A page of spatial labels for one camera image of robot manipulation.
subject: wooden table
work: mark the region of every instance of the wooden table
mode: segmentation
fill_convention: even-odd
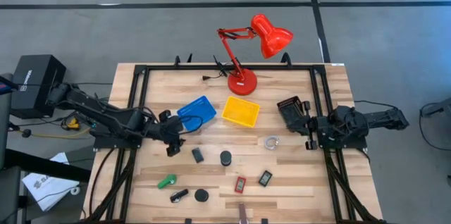
[[[125,108],[128,102],[134,63],[118,65],[110,104]],[[185,135],[187,141],[182,151],[174,157],[166,156],[166,145],[160,141],[145,139],[138,150],[134,169],[128,223],[236,223],[238,202],[245,202],[251,223],[267,218],[269,223],[334,223],[333,207],[322,150],[307,151],[307,137],[291,133],[285,128],[276,103],[298,96],[310,101],[314,96],[310,76],[303,70],[260,70],[257,89],[242,97],[260,104],[260,113],[254,128],[232,124],[221,118],[227,97],[234,95],[227,87],[225,77],[202,81],[203,75],[217,76],[218,71],[160,70],[152,71],[147,89],[146,106],[155,114],[165,109],[172,114],[202,95],[207,96],[216,109],[216,117],[202,126],[202,131]],[[353,106],[350,84],[343,65],[326,65],[328,84],[334,107]],[[321,81],[319,89],[324,113]],[[264,147],[264,140],[277,135],[280,144],[276,150]],[[205,161],[196,164],[191,150],[199,147]],[[232,153],[232,164],[223,167],[219,154],[223,150]],[[108,149],[96,154],[88,192],[92,181]],[[117,150],[110,155],[103,167],[94,193],[94,207],[100,203],[111,187]],[[344,150],[350,186],[363,205],[377,218],[382,218],[368,160],[356,150]],[[258,184],[262,173],[273,173],[267,187]],[[177,175],[177,183],[158,189],[156,185],[167,174]],[[243,194],[234,192],[238,176],[246,177]],[[188,188],[190,193],[173,204],[172,193]],[[196,189],[205,189],[209,200],[204,203],[194,199]],[[340,203],[346,218],[344,195],[341,189]],[[117,218],[122,192],[118,193],[114,216]],[[84,209],[88,212],[89,193]]]

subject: black cylinder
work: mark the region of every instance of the black cylinder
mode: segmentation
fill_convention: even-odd
[[[205,189],[198,189],[196,193],[194,193],[194,197],[199,202],[205,202],[209,198],[209,193],[206,192]]]
[[[180,198],[185,196],[186,194],[188,194],[188,189],[184,189],[183,191],[174,193],[170,198],[171,202],[173,202],[173,203],[178,202],[180,200]]]
[[[232,163],[232,154],[229,151],[222,151],[221,164],[223,166],[229,166]]]

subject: blue tray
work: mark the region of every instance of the blue tray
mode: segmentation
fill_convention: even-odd
[[[203,119],[203,123],[210,121],[216,115],[216,111],[213,106],[210,104],[209,100],[206,96],[202,96],[198,98],[196,101],[193,101],[191,104],[186,105],[185,107],[179,109],[177,111],[178,116],[181,117],[183,125],[186,130],[195,130],[200,126],[199,118],[183,118],[183,116],[199,116]]]

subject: yellow basket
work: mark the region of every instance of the yellow basket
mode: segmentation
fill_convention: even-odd
[[[260,105],[236,97],[228,97],[222,117],[246,127],[254,127]]]

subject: red desk lamp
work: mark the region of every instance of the red desk lamp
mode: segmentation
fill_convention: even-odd
[[[247,32],[247,35],[239,35],[236,32]],[[283,28],[274,27],[268,18],[262,14],[252,18],[251,27],[219,29],[218,35],[235,66],[235,70],[228,76],[228,87],[232,92],[239,95],[252,93],[257,86],[257,77],[251,70],[241,68],[240,63],[228,46],[227,39],[253,39],[258,35],[261,38],[263,57],[270,58],[285,48],[293,38],[293,33]]]

